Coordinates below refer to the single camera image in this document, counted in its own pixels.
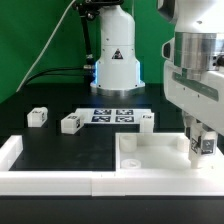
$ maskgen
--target green screen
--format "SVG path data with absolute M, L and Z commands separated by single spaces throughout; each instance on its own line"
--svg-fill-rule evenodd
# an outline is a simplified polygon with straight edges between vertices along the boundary
M 33 64 L 71 0 L 0 1 L 0 102 L 12 95 Z M 161 46 L 174 27 L 156 11 L 156 0 L 126 0 L 122 8 L 136 22 L 136 57 L 146 83 L 163 81 Z M 89 22 L 95 59 L 100 57 L 100 21 Z M 82 66 L 85 50 L 78 12 L 69 10 L 31 75 L 51 67 Z M 82 82 L 79 77 L 43 77 L 35 82 Z

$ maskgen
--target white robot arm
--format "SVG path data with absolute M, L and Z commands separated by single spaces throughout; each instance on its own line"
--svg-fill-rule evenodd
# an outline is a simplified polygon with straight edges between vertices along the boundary
M 84 0 L 75 3 L 79 11 L 84 34 L 88 64 L 93 65 L 87 20 L 97 15 L 101 21 L 101 57 L 95 63 L 92 92 L 103 95 L 128 96 L 144 90 L 140 80 L 140 63 L 135 57 L 135 22 L 122 10 L 123 0 Z
M 215 154 L 224 135 L 224 1 L 158 0 L 160 14 L 176 24 L 163 45 L 164 90 L 183 110 L 195 167 Z

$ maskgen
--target white plastic part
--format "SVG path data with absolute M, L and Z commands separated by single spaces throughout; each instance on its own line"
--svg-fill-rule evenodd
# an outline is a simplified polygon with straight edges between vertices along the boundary
M 224 195 L 224 156 L 218 149 L 213 169 L 191 169 L 187 153 L 177 150 L 178 137 L 184 134 L 133 134 L 138 147 L 131 153 L 119 149 L 120 134 L 116 134 L 114 172 L 2 171 L 0 195 Z M 8 150 L 11 143 L 2 149 Z M 141 168 L 122 168 L 121 161 L 126 159 L 140 161 Z
M 224 72 L 208 71 L 202 74 L 201 84 L 218 92 L 218 101 L 200 94 L 173 79 L 177 67 L 170 61 L 164 64 L 164 92 L 167 100 L 224 135 Z
M 143 114 L 140 119 L 140 133 L 153 133 L 154 114 Z
M 101 57 L 96 63 L 93 88 L 129 91 L 145 84 L 135 57 L 135 22 L 120 6 L 101 9 Z
M 190 140 L 185 136 L 181 135 L 177 139 L 177 150 L 181 152 L 189 152 Z
M 85 124 L 126 125 L 139 124 L 143 114 L 152 114 L 150 109 L 131 108 L 78 108 L 75 113 L 83 117 Z
M 123 152 L 134 152 L 137 149 L 137 136 L 134 134 L 120 135 L 119 145 Z
M 137 159 L 125 159 L 121 161 L 121 168 L 124 169 L 140 169 L 141 162 Z
M 84 125 L 83 118 L 77 113 L 71 113 L 61 120 L 61 132 L 75 134 Z
M 8 171 L 22 151 L 22 136 L 11 136 L 0 148 L 0 171 Z
M 223 33 L 223 0 L 177 0 L 176 32 Z
M 46 107 L 34 108 L 28 115 L 28 127 L 41 127 L 47 120 L 48 110 Z

